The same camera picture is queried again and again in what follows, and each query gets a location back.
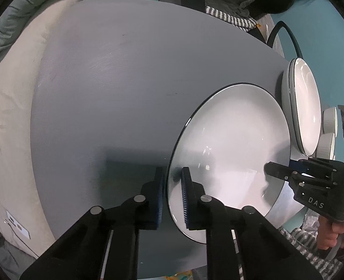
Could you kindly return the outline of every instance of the striped cloth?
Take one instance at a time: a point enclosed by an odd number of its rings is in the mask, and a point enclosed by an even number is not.
[[[235,27],[238,27],[245,32],[254,29],[257,24],[256,20],[254,20],[253,18],[236,18],[210,6],[206,6],[206,13],[220,20],[233,24]]]
[[[320,272],[324,280],[330,280],[342,266],[338,259],[327,261],[318,257],[316,239],[311,233],[300,228],[291,233],[284,228],[279,231]]]

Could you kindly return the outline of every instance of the stacked plates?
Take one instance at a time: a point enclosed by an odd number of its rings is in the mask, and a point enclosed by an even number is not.
[[[252,84],[228,86],[208,98],[186,123],[175,146],[168,174],[168,205],[177,227],[205,243],[205,231],[189,231],[184,222],[181,168],[226,206],[254,206],[266,215],[284,181],[267,176],[264,165],[289,165],[290,136],[276,100]]]
[[[291,143],[312,156],[321,132],[321,103],[312,71],[301,58],[293,59],[283,73],[282,109]]]
[[[334,148],[337,136],[337,108],[325,109],[322,116],[323,134],[317,144],[316,157],[335,160]]]

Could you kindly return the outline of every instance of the wall outlet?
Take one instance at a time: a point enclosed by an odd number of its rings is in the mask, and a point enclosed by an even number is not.
[[[31,239],[30,233],[26,230],[8,211],[7,211],[7,221],[15,229],[15,232],[20,232],[23,236]]]

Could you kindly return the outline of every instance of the gray table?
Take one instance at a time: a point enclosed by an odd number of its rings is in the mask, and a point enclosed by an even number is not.
[[[193,111],[250,82],[280,102],[287,61],[236,27],[148,0],[85,0],[50,36],[31,113],[31,151],[48,224],[61,236],[93,205],[120,205],[167,167]],[[168,207],[140,234],[139,278],[206,264]]]

